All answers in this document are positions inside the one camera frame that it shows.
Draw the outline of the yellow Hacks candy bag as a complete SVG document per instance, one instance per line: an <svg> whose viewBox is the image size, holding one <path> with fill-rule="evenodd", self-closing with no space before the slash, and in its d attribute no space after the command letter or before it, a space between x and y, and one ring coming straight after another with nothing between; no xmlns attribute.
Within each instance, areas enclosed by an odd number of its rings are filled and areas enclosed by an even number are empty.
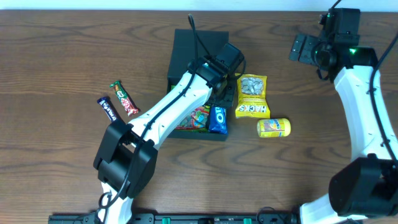
<svg viewBox="0 0 398 224"><path fill-rule="evenodd" d="M267 76L244 74L237 80L238 105L236 118L269 119L271 111L266 101Z"/></svg>

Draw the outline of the dark green lidded box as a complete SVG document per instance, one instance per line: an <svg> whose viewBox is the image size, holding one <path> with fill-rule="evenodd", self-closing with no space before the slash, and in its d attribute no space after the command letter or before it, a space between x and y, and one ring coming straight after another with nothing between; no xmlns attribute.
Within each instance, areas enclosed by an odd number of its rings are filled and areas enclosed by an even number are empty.
<svg viewBox="0 0 398 224"><path fill-rule="evenodd" d="M223 46L229 42L229 33L226 31L199 30L199 38L204 43L204 47L198 46L200 57L210 54L218 55ZM167 72L167 91L176 85L182 75L187 71L187 65L194 58L193 32L188 29L175 29L174 45L172 49L169 70ZM230 109L233 105L236 82L228 82L223 93L217 97L211 96L209 99L211 106L221 106ZM210 132L182 131L175 129L169 134L170 138L175 139L196 139L209 141L225 141L227 134Z"/></svg>

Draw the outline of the blue Oreo cookie pack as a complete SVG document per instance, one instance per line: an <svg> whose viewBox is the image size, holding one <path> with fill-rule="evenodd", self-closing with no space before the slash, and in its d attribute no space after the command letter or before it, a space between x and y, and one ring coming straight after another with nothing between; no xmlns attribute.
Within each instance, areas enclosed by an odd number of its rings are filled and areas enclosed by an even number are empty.
<svg viewBox="0 0 398 224"><path fill-rule="evenodd" d="M218 134L227 134L227 118L226 118L226 109L214 106L210 110L210 123L209 123L209 132L218 133Z"/></svg>

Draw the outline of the Haribo gummy candy bag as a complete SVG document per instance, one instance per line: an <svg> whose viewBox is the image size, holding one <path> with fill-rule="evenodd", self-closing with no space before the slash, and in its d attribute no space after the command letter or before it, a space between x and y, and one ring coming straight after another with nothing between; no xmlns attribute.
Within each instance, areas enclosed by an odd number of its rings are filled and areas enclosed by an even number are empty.
<svg viewBox="0 0 398 224"><path fill-rule="evenodd" d="M194 109L175 128L178 131L206 132L211 106L203 105Z"/></svg>

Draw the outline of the yellow Mentos gum jar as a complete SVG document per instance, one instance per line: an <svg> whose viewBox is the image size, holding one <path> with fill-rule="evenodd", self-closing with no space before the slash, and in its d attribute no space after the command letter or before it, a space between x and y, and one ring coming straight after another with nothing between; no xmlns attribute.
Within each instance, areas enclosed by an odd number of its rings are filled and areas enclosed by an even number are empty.
<svg viewBox="0 0 398 224"><path fill-rule="evenodd" d="M286 137L291 130L290 121L286 118L261 119L257 122L257 132L260 138Z"/></svg>

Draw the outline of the red green KitKat bar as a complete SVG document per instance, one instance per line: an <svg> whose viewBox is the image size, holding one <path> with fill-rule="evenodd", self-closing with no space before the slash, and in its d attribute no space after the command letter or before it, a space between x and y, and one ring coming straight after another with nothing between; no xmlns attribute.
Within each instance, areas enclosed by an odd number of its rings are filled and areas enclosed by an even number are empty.
<svg viewBox="0 0 398 224"><path fill-rule="evenodd" d="M140 109L131 100L131 97L128 95L127 91L124 89L119 80L110 84L109 87L115 92L120 104L123 106L128 116L132 116L140 112Z"/></svg>

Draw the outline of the purple Dairy Milk bar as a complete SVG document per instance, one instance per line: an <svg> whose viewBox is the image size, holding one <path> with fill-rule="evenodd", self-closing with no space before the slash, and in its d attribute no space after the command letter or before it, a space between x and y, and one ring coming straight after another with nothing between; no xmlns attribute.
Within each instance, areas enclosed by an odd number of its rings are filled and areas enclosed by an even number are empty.
<svg viewBox="0 0 398 224"><path fill-rule="evenodd" d="M97 99L97 104L99 104L102 109L104 110L104 112L106 113L107 117L109 118L109 120L111 122L117 121L117 120L123 120L119 113L116 111L116 108L114 107L114 105L111 102L110 97L108 96L104 96L101 97L99 99Z"/></svg>

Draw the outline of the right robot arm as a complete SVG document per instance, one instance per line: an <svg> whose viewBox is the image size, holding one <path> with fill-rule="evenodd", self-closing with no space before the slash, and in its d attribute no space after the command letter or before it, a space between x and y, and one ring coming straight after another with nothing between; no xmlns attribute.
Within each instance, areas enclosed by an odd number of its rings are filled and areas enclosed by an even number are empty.
<svg viewBox="0 0 398 224"><path fill-rule="evenodd" d="M359 44L360 10L331 7L318 36L299 34L292 61L316 66L334 84L351 139L351 161L328 193L300 207L301 223L349 223L397 215L397 136L384 104L382 57Z"/></svg>

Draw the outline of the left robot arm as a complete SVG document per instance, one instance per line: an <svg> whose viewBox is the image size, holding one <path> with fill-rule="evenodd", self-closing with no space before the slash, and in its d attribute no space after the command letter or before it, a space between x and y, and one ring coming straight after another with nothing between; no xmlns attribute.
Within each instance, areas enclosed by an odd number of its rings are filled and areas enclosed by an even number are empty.
<svg viewBox="0 0 398 224"><path fill-rule="evenodd" d="M162 143L245 63L243 53L230 43L216 56L196 57L175 88L149 111L128 123L118 119L106 128L93 162L103 188L95 223L130 221L132 202L154 175Z"/></svg>

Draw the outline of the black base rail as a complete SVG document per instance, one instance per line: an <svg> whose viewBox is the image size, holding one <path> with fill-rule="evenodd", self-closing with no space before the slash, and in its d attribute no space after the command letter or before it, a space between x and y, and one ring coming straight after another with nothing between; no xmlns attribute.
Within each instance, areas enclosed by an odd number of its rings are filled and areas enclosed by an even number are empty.
<svg viewBox="0 0 398 224"><path fill-rule="evenodd" d="M89 215L51 215L48 224L95 224L99 221L94 214ZM299 224L294 213L270 212L259 215L155 215L137 213L127 224Z"/></svg>

